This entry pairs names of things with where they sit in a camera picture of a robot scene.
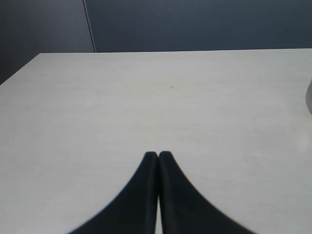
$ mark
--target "white object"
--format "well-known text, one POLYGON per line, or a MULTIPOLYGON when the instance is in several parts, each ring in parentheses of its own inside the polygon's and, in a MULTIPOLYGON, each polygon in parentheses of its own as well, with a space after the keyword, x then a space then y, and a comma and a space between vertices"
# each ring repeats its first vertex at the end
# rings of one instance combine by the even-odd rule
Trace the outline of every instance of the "white object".
POLYGON ((0 233, 71 231, 162 150, 251 230, 310 233, 311 61, 310 49, 38 55, 0 86, 0 233))

